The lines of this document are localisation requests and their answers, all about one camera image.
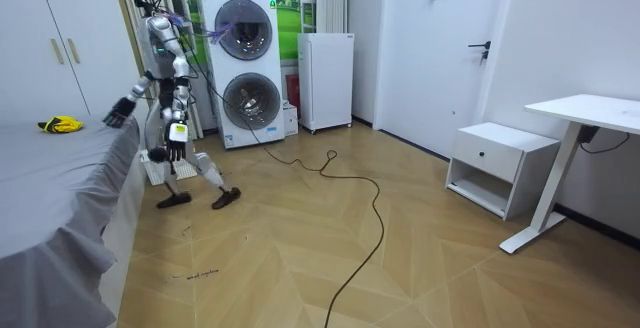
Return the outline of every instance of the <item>stacked washer dryer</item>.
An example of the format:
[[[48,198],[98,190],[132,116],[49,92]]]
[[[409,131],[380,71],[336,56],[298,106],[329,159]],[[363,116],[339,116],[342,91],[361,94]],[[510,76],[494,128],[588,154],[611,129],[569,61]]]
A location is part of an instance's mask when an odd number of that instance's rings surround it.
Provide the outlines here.
[[[218,130],[225,148],[284,139],[280,50],[271,0],[200,0],[210,32],[228,31],[206,42]]]

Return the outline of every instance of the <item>parquet floor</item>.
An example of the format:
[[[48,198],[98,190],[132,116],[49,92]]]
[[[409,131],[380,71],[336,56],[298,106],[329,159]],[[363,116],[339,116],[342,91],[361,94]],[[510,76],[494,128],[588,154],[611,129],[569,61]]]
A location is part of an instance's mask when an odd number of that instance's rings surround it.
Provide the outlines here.
[[[260,147],[197,144],[242,189],[181,181],[194,200],[157,210],[148,188],[119,328],[322,328],[340,284],[375,245],[374,188],[272,160]],[[382,188],[379,252],[338,299],[329,327],[639,327],[640,253],[566,222],[515,256],[498,244],[523,228],[444,189],[447,165],[355,124],[268,145],[328,173],[366,175]]]

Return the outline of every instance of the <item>bed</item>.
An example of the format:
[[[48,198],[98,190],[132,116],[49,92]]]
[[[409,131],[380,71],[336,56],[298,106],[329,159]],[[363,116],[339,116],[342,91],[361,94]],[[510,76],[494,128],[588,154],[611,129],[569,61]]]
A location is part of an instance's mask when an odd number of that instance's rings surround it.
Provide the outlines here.
[[[0,327],[115,326],[144,192],[135,120],[0,125]]]

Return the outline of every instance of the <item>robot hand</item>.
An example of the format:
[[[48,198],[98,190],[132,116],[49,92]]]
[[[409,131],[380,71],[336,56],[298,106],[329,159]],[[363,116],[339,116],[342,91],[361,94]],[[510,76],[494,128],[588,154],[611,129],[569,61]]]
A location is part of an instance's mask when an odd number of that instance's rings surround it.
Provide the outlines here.
[[[187,156],[187,140],[189,139],[189,128],[182,120],[171,120],[164,131],[164,140],[167,144],[167,155],[169,161],[179,161]]]
[[[136,102],[127,99],[127,97],[120,98],[102,121],[109,127],[120,128],[135,107]]]

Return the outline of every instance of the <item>mini fridge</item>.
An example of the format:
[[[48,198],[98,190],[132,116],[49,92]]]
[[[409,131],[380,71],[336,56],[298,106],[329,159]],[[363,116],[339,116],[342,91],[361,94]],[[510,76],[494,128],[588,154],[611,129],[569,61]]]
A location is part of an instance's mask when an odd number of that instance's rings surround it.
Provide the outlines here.
[[[351,127],[353,33],[298,34],[300,123],[317,129]]]

